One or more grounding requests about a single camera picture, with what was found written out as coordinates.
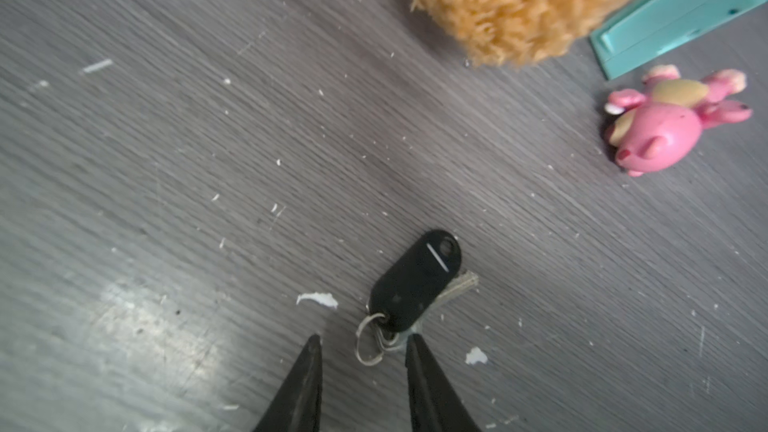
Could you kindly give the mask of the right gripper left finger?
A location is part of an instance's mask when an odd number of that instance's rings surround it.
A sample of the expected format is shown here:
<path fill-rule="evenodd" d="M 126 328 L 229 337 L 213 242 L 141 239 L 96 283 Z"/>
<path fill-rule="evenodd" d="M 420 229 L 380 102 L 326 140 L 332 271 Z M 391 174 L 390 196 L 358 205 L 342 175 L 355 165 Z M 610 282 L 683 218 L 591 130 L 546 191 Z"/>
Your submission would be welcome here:
<path fill-rule="evenodd" d="M 254 432 L 318 432 L 322 407 L 322 343 L 306 341 Z"/>

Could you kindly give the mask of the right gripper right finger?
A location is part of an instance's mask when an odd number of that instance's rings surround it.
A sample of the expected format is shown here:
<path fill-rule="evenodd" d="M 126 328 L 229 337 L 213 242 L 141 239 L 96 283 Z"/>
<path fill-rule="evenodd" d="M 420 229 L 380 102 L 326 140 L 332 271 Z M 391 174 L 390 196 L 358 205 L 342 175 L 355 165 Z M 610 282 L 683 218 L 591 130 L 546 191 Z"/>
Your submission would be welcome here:
<path fill-rule="evenodd" d="M 480 432 L 422 335 L 408 338 L 405 365 L 413 432 Z"/>

